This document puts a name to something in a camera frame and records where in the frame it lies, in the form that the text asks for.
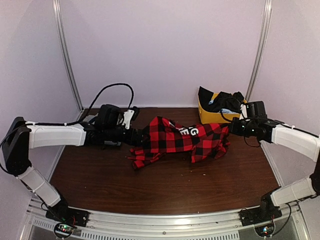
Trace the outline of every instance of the light blue cloth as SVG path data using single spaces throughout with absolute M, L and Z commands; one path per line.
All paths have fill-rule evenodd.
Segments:
M 238 114 L 237 112 L 231 111 L 231 110 L 229 110 L 227 108 L 221 108 L 221 112 L 223 114 Z

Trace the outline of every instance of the plaid shirt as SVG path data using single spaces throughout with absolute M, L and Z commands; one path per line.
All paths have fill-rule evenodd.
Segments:
M 227 124 L 209 123 L 184 127 L 164 117 L 157 116 L 143 130 L 142 146 L 130 150 L 135 169 L 147 166 L 165 155 L 191 151 L 191 162 L 196 163 L 213 156 L 218 159 L 226 154 Z

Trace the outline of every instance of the vertical metal rail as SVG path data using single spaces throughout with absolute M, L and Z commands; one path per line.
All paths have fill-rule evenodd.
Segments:
M 248 86 L 248 89 L 247 89 L 246 95 L 245 95 L 245 99 L 247 101 L 249 101 L 252 96 L 252 93 L 253 93 L 253 90 L 255 87 L 255 83 L 257 80 L 259 68 L 260 68 L 261 61 L 262 61 L 263 52 L 264 52 L 266 41 L 267 41 L 270 20 L 271 20 L 271 13 L 272 13 L 272 0 L 265 0 L 258 49 L 257 49 L 256 56 L 255 56 L 255 61 L 254 61 L 254 65 L 253 65 L 253 70 L 252 70 L 249 86 Z
M 60 0 L 53 0 L 53 11 L 54 11 L 55 21 L 58 29 L 63 61 L 64 61 L 65 69 L 67 72 L 67 76 L 71 85 L 71 90 L 72 90 L 78 110 L 82 111 L 84 107 L 80 99 L 79 91 L 75 81 L 75 76 L 71 67 L 71 62 L 69 58 L 67 42 L 66 42 L 66 37 L 64 32 L 64 25 L 62 21 L 61 9 L 60 9 Z

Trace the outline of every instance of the white backdrop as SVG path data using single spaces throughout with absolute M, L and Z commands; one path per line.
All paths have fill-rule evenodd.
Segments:
M 0 140 L 12 121 L 68 122 L 78 110 L 71 92 L 52 0 L 0 1 Z M 30 151 L 29 159 L 46 177 L 59 147 Z M 0 170 L 0 240 L 15 240 L 31 195 Z
M 64 0 L 64 29 L 82 103 L 125 82 L 139 107 L 195 107 L 198 87 L 246 94 L 263 0 Z M 96 107 L 127 106 L 108 90 Z
M 263 100 L 267 114 L 320 134 L 320 2 L 273 1 L 272 17 L 252 101 Z M 285 147 L 268 149 L 283 183 L 310 175 L 315 163 Z M 320 198 L 300 204 L 313 240 L 320 239 Z

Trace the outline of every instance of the white panel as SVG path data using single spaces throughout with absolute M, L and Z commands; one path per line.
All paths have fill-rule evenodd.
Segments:
M 320 133 L 320 2 L 272 3 L 269 35 L 252 100 L 263 100 L 270 118 Z M 285 147 L 268 145 L 285 184 L 310 175 L 315 163 Z M 302 203 L 311 238 L 320 239 L 316 198 Z
M 78 111 L 63 64 L 52 1 L 0 1 L 0 27 L 0 139 L 17 116 L 37 122 L 74 120 Z M 30 160 L 45 177 L 58 149 L 30 152 Z M 0 193 L 0 239 L 15 240 L 30 195 L 2 171 Z
M 246 93 L 263 0 L 64 0 L 61 11 L 81 100 L 125 82 L 134 104 L 196 107 L 198 87 Z M 127 106 L 119 86 L 97 101 Z

